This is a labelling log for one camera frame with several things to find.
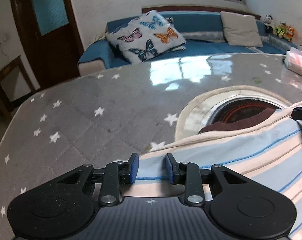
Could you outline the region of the blue striped knit sweater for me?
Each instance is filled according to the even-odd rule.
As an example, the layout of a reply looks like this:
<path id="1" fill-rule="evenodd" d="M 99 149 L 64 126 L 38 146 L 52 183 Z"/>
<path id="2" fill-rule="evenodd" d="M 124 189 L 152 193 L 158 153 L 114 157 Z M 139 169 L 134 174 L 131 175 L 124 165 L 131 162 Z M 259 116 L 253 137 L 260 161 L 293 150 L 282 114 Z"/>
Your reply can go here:
<path id="1" fill-rule="evenodd" d="M 291 239 L 302 239 L 302 121 L 292 119 L 293 108 L 275 111 L 262 123 L 237 131 L 210 131 L 165 146 L 140 157 L 136 181 L 123 186 L 126 197 L 168 197 L 182 186 L 168 181 L 164 157 L 200 168 L 223 165 L 288 197 L 297 208 Z"/>

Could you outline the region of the orange green plush toys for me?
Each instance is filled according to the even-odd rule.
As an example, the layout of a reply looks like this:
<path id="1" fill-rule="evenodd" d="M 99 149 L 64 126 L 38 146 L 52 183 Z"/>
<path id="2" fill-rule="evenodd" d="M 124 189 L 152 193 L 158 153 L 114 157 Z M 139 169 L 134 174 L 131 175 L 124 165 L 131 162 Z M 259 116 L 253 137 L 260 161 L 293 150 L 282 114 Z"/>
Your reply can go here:
<path id="1" fill-rule="evenodd" d="M 283 22 L 275 27 L 273 34 L 279 38 L 283 38 L 287 42 L 292 42 L 295 34 L 295 28 L 292 25 L 287 25 Z"/>

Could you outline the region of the small wooden side table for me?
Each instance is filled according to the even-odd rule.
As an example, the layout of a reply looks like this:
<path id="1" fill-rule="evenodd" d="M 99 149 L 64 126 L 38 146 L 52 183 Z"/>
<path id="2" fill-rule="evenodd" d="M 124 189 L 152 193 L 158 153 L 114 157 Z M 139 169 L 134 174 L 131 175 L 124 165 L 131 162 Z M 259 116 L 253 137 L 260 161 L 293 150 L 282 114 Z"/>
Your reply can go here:
<path id="1" fill-rule="evenodd" d="M 4 80 L 13 72 L 15 69 L 19 70 L 20 75 L 24 79 L 24 82 L 28 86 L 30 92 L 27 94 L 21 96 L 20 98 L 16 98 L 15 100 L 11 100 L 13 97 L 12 94 L 14 92 L 9 92 L 9 95 L 7 92 L 8 89 L 4 89 L 3 83 Z M 32 83 L 24 64 L 22 63 L 21 57 L 18 56 L 11 62 L 9 62 L 7 65 L 5 65 L 3 68 L 0 69 L 0 118 L 2 118 L 7 124 L 9 124 L 13 118 L 12 112 L 14 109 L 16 109 L 18 106 L 20 106 L 28 96 L 35 94 L 36 89 L 34 87 L 34 84 Z"/>

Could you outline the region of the beige plain cushion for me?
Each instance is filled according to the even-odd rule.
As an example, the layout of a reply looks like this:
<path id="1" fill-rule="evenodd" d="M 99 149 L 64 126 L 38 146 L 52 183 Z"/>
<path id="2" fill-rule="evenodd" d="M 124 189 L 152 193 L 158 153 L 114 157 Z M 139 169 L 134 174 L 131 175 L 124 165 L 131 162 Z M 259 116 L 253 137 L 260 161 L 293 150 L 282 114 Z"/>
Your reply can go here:
<path id="1" fill-rule="evenodd" d="M 233 12 L 220 12 L 223 35 L 230 46 L 262 47 L 255 17 Z"/>

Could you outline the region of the blue sofa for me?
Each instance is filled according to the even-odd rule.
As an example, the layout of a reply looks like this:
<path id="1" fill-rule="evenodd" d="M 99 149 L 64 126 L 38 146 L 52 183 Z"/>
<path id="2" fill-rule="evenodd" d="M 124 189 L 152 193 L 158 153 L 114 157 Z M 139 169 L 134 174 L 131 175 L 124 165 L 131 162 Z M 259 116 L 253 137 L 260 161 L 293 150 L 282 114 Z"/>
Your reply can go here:
<path id="1" fill-rule="evenodd" d="M 147 61 L 171 59 L 174 57 L 199 56 L 222 53 L 267 53 L 285 54 L 297 45 L 287 42 L 272 33 L 265 32 L 264 24 L 256 20 L 262 47 L 230 46 L 223 35 L 220 12 L 176 11 L 158 12 L 185 38 L 184 50 L 173 50 Z M 106 34 L 135 17 L 123 18 L 107 23 L 105 32 L 88 46 L 78 62 L 81 75 L 100 72 L 105 69 L 135 64 L 127 61 L 106 39 Z"/>

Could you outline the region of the dark wooden door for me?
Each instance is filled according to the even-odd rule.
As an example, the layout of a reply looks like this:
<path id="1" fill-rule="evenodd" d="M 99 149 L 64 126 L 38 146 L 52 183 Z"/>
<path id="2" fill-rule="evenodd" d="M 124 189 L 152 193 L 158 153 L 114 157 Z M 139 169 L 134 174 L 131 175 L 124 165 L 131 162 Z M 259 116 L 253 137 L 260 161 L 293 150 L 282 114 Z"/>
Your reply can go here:
<path id="1" fill-rule="evenodd" d="M 32 72 L 45 89 L 79 77 L 84 52 L 71 0 L 10 0 Z"/>

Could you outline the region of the butterfly print white pillow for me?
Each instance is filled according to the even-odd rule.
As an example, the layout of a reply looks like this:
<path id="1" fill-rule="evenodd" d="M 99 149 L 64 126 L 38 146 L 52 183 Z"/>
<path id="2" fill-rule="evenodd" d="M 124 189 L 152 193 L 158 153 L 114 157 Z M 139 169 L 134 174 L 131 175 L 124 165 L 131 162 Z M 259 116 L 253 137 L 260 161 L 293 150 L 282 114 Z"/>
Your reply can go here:
<path id="1" fill-rule="evenodd" d="M 130 63 L 142 63 L 173 50 L 184 50 L 185 38 L 161 14 L 152 10 L 106 34 Z"/>

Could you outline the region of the panda plush toy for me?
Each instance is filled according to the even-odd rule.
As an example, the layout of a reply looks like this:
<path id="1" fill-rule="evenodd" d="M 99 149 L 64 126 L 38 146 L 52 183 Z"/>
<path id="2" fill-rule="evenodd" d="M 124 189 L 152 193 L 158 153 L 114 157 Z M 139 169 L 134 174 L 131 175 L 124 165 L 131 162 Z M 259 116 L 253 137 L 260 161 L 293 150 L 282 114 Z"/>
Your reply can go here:
<path id="1" fill-rule="evenodd" d="M 270 14 L 266 15 L 263 19 L 263 24 L 264 24 L 264 28 L 265 28 L 265 32 L 270 34 L 273 32 L 273 18 Z"/>

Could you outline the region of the pink tissue box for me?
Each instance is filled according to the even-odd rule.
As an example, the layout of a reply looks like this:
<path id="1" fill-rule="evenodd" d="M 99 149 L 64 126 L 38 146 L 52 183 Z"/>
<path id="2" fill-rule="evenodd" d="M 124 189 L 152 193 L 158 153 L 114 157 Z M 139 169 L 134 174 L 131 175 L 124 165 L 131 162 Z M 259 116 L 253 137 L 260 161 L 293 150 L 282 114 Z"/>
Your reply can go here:
<path id="1" fill-rule="evenodd" d="M 292 47 L 286 52 L 284 64 L 287 69 L 302 76 L 302 51 Z"/>

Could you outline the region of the grey star pattern tablecloth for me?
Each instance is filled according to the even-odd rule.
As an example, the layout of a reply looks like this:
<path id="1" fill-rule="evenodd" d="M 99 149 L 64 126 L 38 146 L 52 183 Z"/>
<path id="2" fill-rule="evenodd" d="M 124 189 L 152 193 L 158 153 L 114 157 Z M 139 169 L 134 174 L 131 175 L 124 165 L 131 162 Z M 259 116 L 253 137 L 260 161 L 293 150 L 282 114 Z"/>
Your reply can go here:
<path id="1" fill-rule="evenodd" d="M 37 93 L 0 141 L 0 239 L 10 202 L 84 164 L 104 167 L 175 141 L 184 107 L 205 92 L 255 86 L 302 103 L 302 77 L 279 54 L 181 57 L 111 68 Z"/>

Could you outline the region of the round table heater opening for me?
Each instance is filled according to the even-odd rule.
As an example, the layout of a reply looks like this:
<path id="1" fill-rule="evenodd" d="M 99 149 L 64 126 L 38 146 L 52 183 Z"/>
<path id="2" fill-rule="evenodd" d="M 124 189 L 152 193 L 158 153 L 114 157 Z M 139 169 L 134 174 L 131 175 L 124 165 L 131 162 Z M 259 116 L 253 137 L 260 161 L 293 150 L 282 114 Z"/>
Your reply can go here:
<path id="1" fill-rule="evenodd" d="M 231 86 L 205 92 L 193 98 L 180 113 L 175 141 L 197 135 L 217 121 L 243 119 L 270 107 L 283 109 L 291 103 L 282 96 L 255 86 Z"/>

